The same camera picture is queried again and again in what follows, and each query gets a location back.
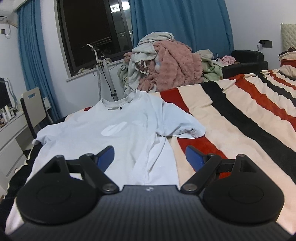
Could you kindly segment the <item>white t-shirt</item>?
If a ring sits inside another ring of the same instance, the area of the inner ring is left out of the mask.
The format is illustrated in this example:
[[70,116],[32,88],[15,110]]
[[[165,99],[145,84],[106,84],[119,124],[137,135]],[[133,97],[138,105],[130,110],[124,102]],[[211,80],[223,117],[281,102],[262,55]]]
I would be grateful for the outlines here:
[[32,175],[54,156],[67,160],[97,154],[107,146],[115,156],[105,171],[118,186],[178,185],[177,164],[168,138],[200,138],[206,129],[172,103],[135,90],[119,101],[100,100],[88,111],[49,125],[37,133],[42,144]]

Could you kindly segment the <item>striped red cream black blanket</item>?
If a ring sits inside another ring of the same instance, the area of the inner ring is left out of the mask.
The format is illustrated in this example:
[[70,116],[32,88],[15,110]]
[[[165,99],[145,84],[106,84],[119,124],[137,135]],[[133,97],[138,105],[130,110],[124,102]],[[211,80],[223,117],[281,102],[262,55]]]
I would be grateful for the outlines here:
[[[278,223],[295,232],[295,82],[276,71],[240,74],[217,82],[183,86],[152,94],[192,115],[206,132],[200,138],[172,136],[179,184],[195,174],[185,156],[188,146],[233,159],[246,154],[283,191],[285,204]],[[17,192],[34,176],[32,168],[42,144],[34,144],[29,160],[12,177],[1,202],[1,228],[12,233],[23,224]]]

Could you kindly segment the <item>beige chair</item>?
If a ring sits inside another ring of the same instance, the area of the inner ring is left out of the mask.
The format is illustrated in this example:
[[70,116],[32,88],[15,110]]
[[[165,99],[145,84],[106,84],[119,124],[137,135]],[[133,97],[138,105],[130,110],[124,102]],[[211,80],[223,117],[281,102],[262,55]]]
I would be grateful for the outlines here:
[[47,124],[53,123],[46,110],[40,89],[36,87],[23,93],[20,101],[29,130],[33,138],[36,138],[37,133],[35,131],[35,128],[41,122],[46,121]]

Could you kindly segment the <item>light green garment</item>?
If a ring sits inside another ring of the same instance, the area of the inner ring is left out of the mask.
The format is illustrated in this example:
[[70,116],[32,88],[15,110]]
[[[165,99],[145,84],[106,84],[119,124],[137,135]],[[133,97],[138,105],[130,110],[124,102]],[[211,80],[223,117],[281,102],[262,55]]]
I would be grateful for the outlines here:
[[204,82],[222,80],[222,68],[224,65],[218,61],[218,54],[213,54],[209,49],[199,50],[197,53],[200,55],[202,60],[202,77]]

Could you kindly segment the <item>pink fluffy blanket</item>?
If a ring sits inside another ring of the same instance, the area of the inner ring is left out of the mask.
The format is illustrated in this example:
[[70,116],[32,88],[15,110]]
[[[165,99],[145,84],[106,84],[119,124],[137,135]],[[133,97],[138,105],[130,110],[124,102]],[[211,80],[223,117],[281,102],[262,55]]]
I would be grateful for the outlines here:
[[140,79],[138,90],[160,92],[185,85],[202,83],[200,55],[176,40],[153,44],[157,56],[149,61],[149,75]]

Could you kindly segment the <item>small pink garment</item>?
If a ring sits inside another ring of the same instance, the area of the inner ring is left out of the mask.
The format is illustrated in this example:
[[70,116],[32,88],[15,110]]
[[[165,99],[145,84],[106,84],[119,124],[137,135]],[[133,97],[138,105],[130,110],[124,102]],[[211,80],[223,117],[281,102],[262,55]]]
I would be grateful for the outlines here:
[[225,55],[221,59],[218,59],[218,62],[223,64],[223,65],[233,65],[236,62],[236,59],[232,56]]

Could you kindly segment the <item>garment steamer stand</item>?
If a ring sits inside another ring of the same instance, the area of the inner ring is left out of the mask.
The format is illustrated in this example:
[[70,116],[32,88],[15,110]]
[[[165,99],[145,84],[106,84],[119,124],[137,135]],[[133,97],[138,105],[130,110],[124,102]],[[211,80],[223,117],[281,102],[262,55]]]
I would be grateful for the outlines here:
[[101,79],[100,79],[100,71],[102,72],[106,83],[109,87],[110,95],[114,101],[118,101],[118,95],[116,93],[116,88],[114,86],[110,69],[106,60],[106,56],[104,53],[98,48],[95,47],[91,44],[86,44],[82,46],[82,48],[85,47],[90,47],[91,51],[95,55],[95,66],[96,66],[96,72],[97,72],[97,81],[98,81],[98,95],[99,95],[99,100],[102,99],[102,88],[101,88]]

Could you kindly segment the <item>blue curtain left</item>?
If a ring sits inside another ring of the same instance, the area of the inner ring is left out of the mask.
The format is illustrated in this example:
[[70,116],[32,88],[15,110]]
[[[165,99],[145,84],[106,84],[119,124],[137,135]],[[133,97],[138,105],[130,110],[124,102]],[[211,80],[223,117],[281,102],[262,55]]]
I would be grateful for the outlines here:
[[18,49],[26,89],[38,87],[50,103],[50,117],[59,120],[61,113],[45,51],[40,1],[26,1],[18,9]]

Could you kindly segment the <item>blue curtain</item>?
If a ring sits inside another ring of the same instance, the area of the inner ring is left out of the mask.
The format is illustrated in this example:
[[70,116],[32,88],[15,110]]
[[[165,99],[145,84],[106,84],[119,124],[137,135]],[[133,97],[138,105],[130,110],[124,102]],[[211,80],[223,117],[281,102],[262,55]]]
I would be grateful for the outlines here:
[[135,45],[152,32],[169,32],[194,52],[209,49],[223,57],[234,50],[224,0],[129,1],[129,4]]
[[50,103],[50,117],[59,120],[61,113],[45,51],[40,1],[26,1],[18,9],[18,49],[26,89],[38,87]]

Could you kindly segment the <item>grey-white hoodie on pile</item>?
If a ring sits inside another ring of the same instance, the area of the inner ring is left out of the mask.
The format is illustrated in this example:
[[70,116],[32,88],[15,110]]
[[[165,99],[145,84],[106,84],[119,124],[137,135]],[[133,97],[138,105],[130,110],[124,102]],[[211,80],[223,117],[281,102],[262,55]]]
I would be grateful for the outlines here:
[[171,41],[174,36],[169,32],[152,32],[143,37],[138,45],[132,49],[132,55],[127,67],[127,81],[125,83],[125,96],[138,88],[140,79],[149,75],[148,64],[157,56],[153,46],[158,41]]

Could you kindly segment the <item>blue curtain right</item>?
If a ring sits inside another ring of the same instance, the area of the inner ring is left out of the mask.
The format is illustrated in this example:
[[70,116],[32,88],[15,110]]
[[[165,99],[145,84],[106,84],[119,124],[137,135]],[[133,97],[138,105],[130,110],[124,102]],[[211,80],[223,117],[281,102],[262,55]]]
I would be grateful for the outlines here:
[[224,0],[129,1],[129,4],[135,45],[152,32],[169,32],[194,52],[209,49],[223,57],[234,50]]

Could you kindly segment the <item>dark window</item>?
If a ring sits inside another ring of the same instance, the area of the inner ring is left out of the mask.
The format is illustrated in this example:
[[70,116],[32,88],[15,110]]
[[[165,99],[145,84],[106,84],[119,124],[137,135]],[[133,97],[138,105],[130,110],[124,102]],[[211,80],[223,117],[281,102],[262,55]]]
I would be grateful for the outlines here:
[[98,48],[111,60],[133,48],[129,1],[62,0],[56,2],[61,40],[71,76],[93,68]]

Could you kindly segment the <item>beige quilted headboard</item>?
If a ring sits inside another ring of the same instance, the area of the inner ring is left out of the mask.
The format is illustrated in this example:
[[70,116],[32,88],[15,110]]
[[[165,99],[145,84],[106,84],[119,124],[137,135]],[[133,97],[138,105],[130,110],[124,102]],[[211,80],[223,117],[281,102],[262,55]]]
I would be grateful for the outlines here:
[[289,48],[295,48],[296,45],[296,24],[281,23],[281,40],[282,50],[287,51]]

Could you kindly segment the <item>wall socket with charger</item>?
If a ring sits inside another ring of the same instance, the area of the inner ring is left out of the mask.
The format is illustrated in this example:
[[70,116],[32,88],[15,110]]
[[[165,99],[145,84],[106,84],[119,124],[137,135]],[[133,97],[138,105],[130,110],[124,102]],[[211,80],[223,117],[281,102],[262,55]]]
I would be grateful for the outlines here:
[[257,50],[260,52],[263,48],[273,48],[272,40],[259,40],[257,43]]

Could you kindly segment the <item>wall air conditioner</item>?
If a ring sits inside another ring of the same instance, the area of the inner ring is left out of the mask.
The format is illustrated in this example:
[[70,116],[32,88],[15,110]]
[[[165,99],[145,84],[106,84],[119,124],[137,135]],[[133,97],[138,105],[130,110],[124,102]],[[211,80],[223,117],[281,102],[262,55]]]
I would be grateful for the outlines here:
[[10,24],[17,24],[18,16],[14,12],[12,1],[2,1],[1,6],[1,23],[9,22]]

